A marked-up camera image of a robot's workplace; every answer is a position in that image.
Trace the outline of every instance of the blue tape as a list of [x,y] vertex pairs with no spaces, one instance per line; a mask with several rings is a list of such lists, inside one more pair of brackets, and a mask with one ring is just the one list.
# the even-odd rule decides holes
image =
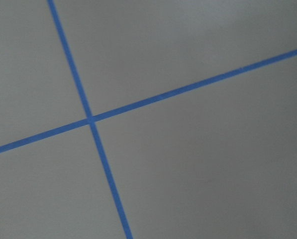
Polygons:
[[92,112],[90,110],[90,106],[89,106],[85,91],[83,89],[83,85],[82,85],[81,80],[80,80],[78,69],[76,68],[76,65],[74,63],[73,56],[72,56],[72,53],[70,51],[69,44],[68,44],[68,42],[66,40],[64,30],[62,28],[62,25],[61,25],[57,10],[55,8],[53,0],[48,0],[48,3],[49,3],[50,11],[51,11],[51,14],[52,14],[52,17],[53,17],[53,20],[54,20],[54,24],[55,24],[55,26],[57,28],[57,31],[58,31],[58,34],[59,34],[59,37],[60,37],[60,40],[61,40],[61,43],[62,43],[62,47],[63,47],[64,53],[65,53],[65,56],[67,58],[69,66],[70,66],[70,70],[71,70],[75,85],[76,85],[77,90],[79,92],[79,96],[81,98],[81,102],[82,102],[84,111],[85,111],[87,117],[89,118],[90,116],[92,116]]
[[60,37],[60,40],[61,40],[61,43],[62,43],[62,46],[63,46],[63,50],[65,52],[67,61],[68,61],[69,66],[70,66],[74,82],[75,82],[77,90],[79,92],[81,102],[82,102],[84,111],[86,113],[87,120],[88,120],[88,123],[90,125],[90,129],[91,129],[91,132],[92,132],[96,147],[97,147],[98,152],[99,152],[99,157],[100,157],[100,160],[101,160],[103,168],[104,168],[106,179],[108,181],[108,184],[109,184],[109,187],[110,187],[110,190],[111,190],[114,202],[115,202],[115,206],[116,206],[116,209],[117,209],[121,224],[122,224],[123,229],[124,229],[124,233],[125,233],[127,239],[133,239],[133,236],[132,236],[132,233],[131,233],[131,230],[130,230],[130,227],[129,227],[129,224],[128,224],[128,221],[127,221],[127,218],[126,218],[126,215],[125,215],[125,211],[123,209],[122,202],[120,200],[120,197],[119,197],[119,194],[118,194],[118,191],[117,191],[117,187],[116,187],[116,184],[115,184],[115,181],[114,181],[114,178],[113,178],[113,174],[112,174],[111,169],[109,167],[109,163],[108,163],[108,160],[107,160],[107,157],[106,157],[106,154],[105,154],[105,151],[104,151],[104,148],[103,148],[100,136],[99,136],[99,132],[98,132],[97,127],[96,127],[96,125],[95,125],[95,123],[93,121],[92,111],[91,111],[89,102],[87,100],[87,96],[85,94],[85,91],[83,89],[83,85],[82,85],[78,70],[76,68],[76,65],[74,63],[73,56],[71,54],[68,42],[66,40],[66,37],[65,37],[65,34],[64,34],[64,31],[63,31],[63,28],[62,28],[62,25],[61,25],[57,10],[56,10],[56,7],[55,7],[55,5],[53,3],[53,0],[48,0],[48,4],[49,4],[51,14],[52,14],[53,19],[54,19],[54,24],[56,25],[57,31],[59,33],[59,37]]
[[232,70],[232,71],[223,73],[221,75],[210,77],[208,79],[205,79],[205,80],[202,80],[202,81],[199,81],[199,82],[187,85],[187,86],[183,86],[183,87],[177,88],[175,90],[171,90],[171,91],[162,93],[160,95],[156,95],[156,96],[153,96],[153,97],[141,100],[141,101],[131,103],[131,104],[126,105],[126,106],[116,108],[116,109],[111,110],[111,111],[101,113],[99,115],[93,116],[93,120],[96,122],[96,121],[100,121],[100,120],[103,120],[103,119],[107,119],[109,117],[113,117],[113,116],[122,114],[122,113],[127,112],[127,111],[131,111],[131,110],[134,110],[134,109],[137,109],[137,108],[140,108],[140,107],[143,107],[143,106],[146,106],[146,105],[158,102],[158,101],[162,101],[162,100],[165,100],[167,98],[174,97],[176,95],[179,95],[179,94],[182,94],[182,93],[185,93],[185,92],[188,92],[188,91],[192,91],[194,89],[197,89],[197,88],[200,88],[200,87],[203,87],[203,86],[206,86],[206,85],[210,85],[210,84],[213,84],[215,82],[222,81],[222,80],[231,78],[233,76],[237,76],[237,75],[240,75],[242,73],[246,73],[248,71],[252,71],[252,70],[255,70],[255,69],[258,69],[258,68],[261,68],[261,67],[264,67],[264,66],[267,66],[267,65],[270,65],[270,64],[273,64],[273,63],[276,63],[276,62],[279,62],[279,61],[294,57],[294,56],[297,56],[297,50],[289,51],[287,53],[284,53],[284,54],[281,54],[281,55],[278,55],[278,56],[275,56],[275,57],[271,57],[271,58],[268,58],[268,59],[263,60],[263,61],[253,63],[251,65],[247,65],[247,66],[238,68],[236,70]]
[[99,152],[100,160],[102,162],[102,165],[103,165],[106,177],[107,177],[107,182],[108,182],[111,192],[113,194],[113,199],[114,199],[117,211],[118,211],[120,221],[122,222],[124,233],[125,233],[127,239],[133,239],[132,232],[131,232],[129,224],[127,222],[126,214],[124,212],[123,205],[122,205],[121,199],[119,197],[116,184],[113,179],[113,174],[110,169],[110,166],[109,166],[109,163],[108,163],[105,151],[104,151],[104,147],[103,147],[103,144],[102,144],[100,136],[99,136],[98,129],[97,129],[95,123],[91,123],[90,127],[91,127],[94,141],[96,143],[96,146],[97,146],[97,149]]
[[6,152],[6,151],[14,149],[14,148],[18,148],[18,147],[21,147],[21,146],[24,146],[24,145],[27,145],[27,144],[30,144],[30,143],[33,143],[33,142],[36,142],[36,141],[39,141],[39,140],[42,140],[44,138],[48,138],[48,137],[55,136],[55,135],[60,134],[60,133],[67,132],[67,131],[75,129],[75,128],[82,127],[82,126],[85,126],[87,124],[88,124],[87,119],[83,119],[83,120],[80,120],[80,121],[77,121],[77,122],[74,122],[74,123],[70,123],[70,124],[67,124],[67,125],[64,125],[64,126],[61,126],[61,127],[58,127],[58,128],[48,130],[48,131],[43,132],[43,133],[39,133],[39,134],[30,136],[28,138],[24,138],[24,139],[21,139],[21,140],[12,142],[12,143],[8,143],[6,145],[0,146],[0,153]]

